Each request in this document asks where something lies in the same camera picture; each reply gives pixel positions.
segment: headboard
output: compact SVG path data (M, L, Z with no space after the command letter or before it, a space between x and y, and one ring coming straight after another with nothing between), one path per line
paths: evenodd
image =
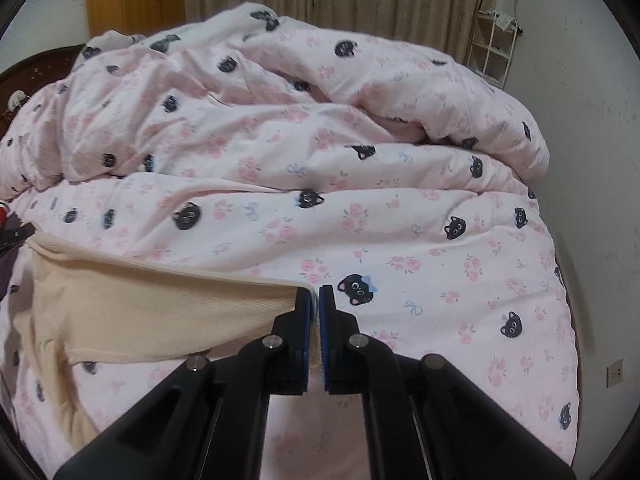
M64 79L83 45L47 50L13 65L0 74L0 139L11 125L20 108L9 110L9 98L21 90L27 97L43 86Z

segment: metal screw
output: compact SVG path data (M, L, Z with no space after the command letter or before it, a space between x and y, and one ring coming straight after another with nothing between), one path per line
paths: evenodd
M362 348L369 344L369 338L364 334L353 334L349 338L349 344L356 348Z
M431 370L442 370L445 365L444 357L438 354L425 355L423 361Z
M278 348L280 345L282 345L282 338L276 334L269 334L262 340L262 344L265 345L268 349Z
M186 366L189 370L197 372L202 370L209 360L204 355L191 355L187 358Z

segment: electrical socket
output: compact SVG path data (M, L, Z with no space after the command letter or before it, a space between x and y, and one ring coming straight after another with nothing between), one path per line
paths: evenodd
M623 381L622 359L607 367L607 388L615 386Z

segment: wall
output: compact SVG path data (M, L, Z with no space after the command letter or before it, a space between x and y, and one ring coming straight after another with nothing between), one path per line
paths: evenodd
M33 54L88 39L85 0L27 0L0 39L0 73Z
M513 14L513 0L502 0ZM579 479L599 468L640 402L640 60L602 0L518 0L524 33L505 90L551 152L538 186L577 324ZM624 382L606 367L624 359Z

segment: crumpled duvet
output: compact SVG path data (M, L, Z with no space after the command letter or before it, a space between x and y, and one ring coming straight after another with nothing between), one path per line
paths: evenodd
M131 258L329 283L363 332L443 354L570 462L575 335L523 184L548 151L522 104L436 50L256 4L89 45L1 141L0 199L23 220ZM10 328L30 306L28 251L0 304L0 352L21 437L52 476L72 451ZM73 377L103 429L177 363ZM275 397L262 462L269 480L368 478L359 400L326 397L317 372L307 396Z

